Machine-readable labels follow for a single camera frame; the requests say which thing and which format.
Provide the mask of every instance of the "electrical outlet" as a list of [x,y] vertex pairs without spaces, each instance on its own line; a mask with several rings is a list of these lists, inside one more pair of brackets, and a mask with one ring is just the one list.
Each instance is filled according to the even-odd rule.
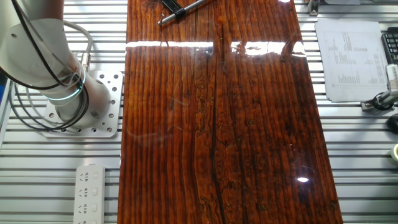
[[81,166],[76,170],[73,224],[103,224],[105,167]]

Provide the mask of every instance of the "wooden board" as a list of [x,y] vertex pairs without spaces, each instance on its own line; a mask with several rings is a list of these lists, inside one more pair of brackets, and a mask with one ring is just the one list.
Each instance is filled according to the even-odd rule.
[[293,1],[162,13],[129,0],[118,223],[343,223]]

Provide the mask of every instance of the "gray cable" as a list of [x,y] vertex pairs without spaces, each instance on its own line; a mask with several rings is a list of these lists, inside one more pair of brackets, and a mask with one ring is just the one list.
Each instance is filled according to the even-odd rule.
[[70,27],[72,29],[78,30],[78,31],[82,32],[87,37],[88,45],[87,45],[86,53],[90,53],[91,48],[93,46],[93,38],[91,37],[90,33],[86,29],[84,29],[81,26],[74,24],[72,22],[63,21],[63,25]]
[[29,89],[28,89],[28,88],[26,88],[26,96],[27,96],[27,100],[29,101],[30,106],[31,106],[32,109],[35,111],[35,113],[37,113],[37,115],[38,115],[40,118],[42,118],[43,120],[45,120],[46,122],[48,122],[48,123],[50,123],[50,124],[60,124],[60,123],[58,123],[58,122],[54,122],[54,121],[51,121],[51,120],[45,118],[43,115],[41,115],[41,114],[37,111],[36,107],[33,105],[32,98],[30,97]]

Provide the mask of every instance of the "varnished wood panel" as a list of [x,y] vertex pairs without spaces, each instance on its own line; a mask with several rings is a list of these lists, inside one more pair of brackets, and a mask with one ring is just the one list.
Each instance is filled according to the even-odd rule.
[[342,223],[293,1],[128,11],[119,224]]

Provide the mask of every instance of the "mounting plate with holes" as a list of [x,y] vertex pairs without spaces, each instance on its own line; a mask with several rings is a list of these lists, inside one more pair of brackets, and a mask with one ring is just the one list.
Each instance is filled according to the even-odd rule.
[[[111,98],[108,112],[90,127],[70,127],[57,132],[43,132],[44,136],[48,138],[111,138],[118,133],[123,74],[112,71],[90,71],[89,74],[94,79],[101,81],[109,90]],[[63,122],[51,103],[47,103],[45,114],[45,117],[51,121]]]

